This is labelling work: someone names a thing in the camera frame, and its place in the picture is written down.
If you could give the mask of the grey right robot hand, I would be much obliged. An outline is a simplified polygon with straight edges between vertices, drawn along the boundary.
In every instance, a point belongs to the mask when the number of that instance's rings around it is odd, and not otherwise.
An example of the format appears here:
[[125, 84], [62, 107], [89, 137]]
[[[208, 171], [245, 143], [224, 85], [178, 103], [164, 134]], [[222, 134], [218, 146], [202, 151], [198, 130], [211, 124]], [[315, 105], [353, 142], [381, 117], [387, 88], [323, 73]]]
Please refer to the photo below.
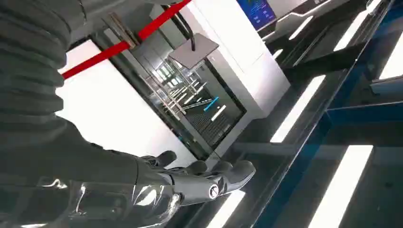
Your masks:
[[242, 188], [249, 161], [166, 169], [157, 158], [104, 150], [68, 123], [45, 140], [29, 131], [0, 133], [0, 225], [3, 228], [153, 228], [184, 206]]

